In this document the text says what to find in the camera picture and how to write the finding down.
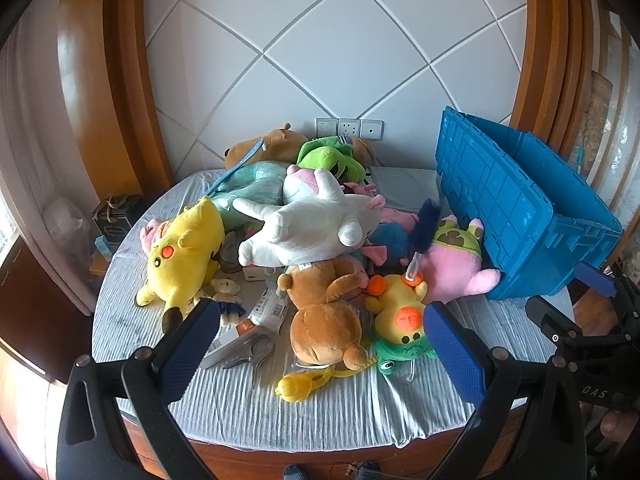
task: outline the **white tiled wall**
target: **white tiled wall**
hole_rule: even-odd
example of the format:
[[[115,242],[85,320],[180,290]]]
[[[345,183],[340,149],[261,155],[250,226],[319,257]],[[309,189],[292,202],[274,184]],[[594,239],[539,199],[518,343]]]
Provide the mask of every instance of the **white tiled wall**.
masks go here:
[[[145,0],[164,143],[178,179],[285,122],[385,121],[387,166],[434,168],[446,105],[511,113],[526,0]]]

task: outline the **scissors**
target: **scissors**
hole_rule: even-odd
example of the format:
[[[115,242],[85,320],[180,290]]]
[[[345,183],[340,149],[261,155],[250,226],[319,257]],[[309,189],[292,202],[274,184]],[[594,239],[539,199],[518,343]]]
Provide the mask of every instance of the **scissors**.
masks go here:
[[[251,388],[254,390],[257,370],[260,365],[273,354],[275,348],[276,345],[270,336],[266,334],[257,335],[244,345],[243,355],[224,365],[223,370],[229,370],[229,368],[234,368],[242,363],[250,363]]]

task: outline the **dark blue fluffy tail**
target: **dark blue fluffy tail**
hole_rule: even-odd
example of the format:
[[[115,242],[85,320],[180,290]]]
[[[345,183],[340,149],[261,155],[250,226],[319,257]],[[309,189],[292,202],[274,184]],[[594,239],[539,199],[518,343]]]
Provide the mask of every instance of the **dark blue fluffy tail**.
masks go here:
[[[436,204],[431,198],[428,198],[422,204],[418,212],[418,221],[409,233],[409,243],[420,254],[424,254],[431,245],[433,236],[438,228],[441,212],[440,205]]]

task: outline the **black box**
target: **black box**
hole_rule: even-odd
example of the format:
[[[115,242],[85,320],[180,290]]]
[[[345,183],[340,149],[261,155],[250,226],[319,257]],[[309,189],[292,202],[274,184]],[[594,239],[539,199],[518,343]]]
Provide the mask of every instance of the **black box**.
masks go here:
[[[92,217],[109,243],[120,244],[145,211],[142,197],[115,196],[101,202]]]

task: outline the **small teddy bear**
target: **small teddy bear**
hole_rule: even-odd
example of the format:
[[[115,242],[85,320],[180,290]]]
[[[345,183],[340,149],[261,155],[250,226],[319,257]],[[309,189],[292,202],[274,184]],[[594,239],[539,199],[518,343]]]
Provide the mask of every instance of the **small teddy bear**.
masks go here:
[[[243,316],[246,311],[242,308],[242,300],[236,296],[240,292],[241,287],[231,278],[220,278],[211,280],[211,286],[216,291],[213,301],[220,301],[226,303],[225,308],[220,312],[220,325],[221,326],[237,326],[240,323],[240,317]]]

